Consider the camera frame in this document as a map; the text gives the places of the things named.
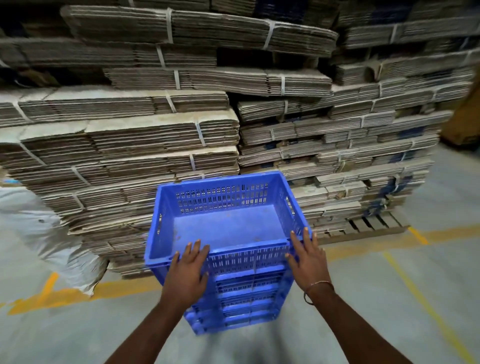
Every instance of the warehouse floor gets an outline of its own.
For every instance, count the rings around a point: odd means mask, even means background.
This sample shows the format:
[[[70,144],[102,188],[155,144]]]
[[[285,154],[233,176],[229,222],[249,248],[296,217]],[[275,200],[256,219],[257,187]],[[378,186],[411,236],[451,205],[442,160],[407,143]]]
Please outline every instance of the warehouse floor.
[[[328,246],[338,293],[415,364],[480,363],[480,159],[439,146],[401,235]],[[102,363],[155,305],[153,278],[107,274],[93,299],[21,242],[0,242],[0,363]],[[279,319],[195,337],[182,320],[157,363],[346,363],[294,285]]]

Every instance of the hand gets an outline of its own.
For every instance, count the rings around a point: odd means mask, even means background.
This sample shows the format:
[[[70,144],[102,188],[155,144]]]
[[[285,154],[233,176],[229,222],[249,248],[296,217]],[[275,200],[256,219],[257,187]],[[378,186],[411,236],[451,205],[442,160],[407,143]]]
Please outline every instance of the hand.
[[[293,247],[300,261],[297,263],[291,254],[286,254],[286,258],[298,286],[304,292],[307,292],[313,283],[320,280],[326,280],[332,283],[332,279],[328,273],[325,250],[318,247],[317,234],[315,232],[313,233],[312,242],[308,234],[308,228],[303,229],[303,245],[293,231],[290,232],[290,238],[292,239]]]
[[[165,277],[161,304],[174,307],[183,314],[199,300],[207,287],[208,273],[200,277],[200,270],[209,251],[209,245],[205,245],[200,251],[200,240],[197,240],[193,248],[192,243],[187,244],[180,261],[180,253],[175,253]]]

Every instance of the thin wire bracelet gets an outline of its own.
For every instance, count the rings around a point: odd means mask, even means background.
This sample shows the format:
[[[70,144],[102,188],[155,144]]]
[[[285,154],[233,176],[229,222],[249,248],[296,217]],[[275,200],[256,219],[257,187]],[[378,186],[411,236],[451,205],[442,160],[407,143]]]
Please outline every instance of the thin wire bracelet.
[[[307,289],[305,290],[305,292],[303,293],[303,299],[306,303],[308,303],[310,306],[315,306],[313,304],[313,302],[308,302],[307,301],[307,291],[312,288],[315,284],[319,284],[319,283],[326,283],[328,284],[330,287],[332,287],[333,289],[333,292],[335,292],[335,287],[333,286],[332,282],[329,282],[327,280],[319,280],[318,282],[315,282],[315,283],[312,283],[310,286],[307,287]]]

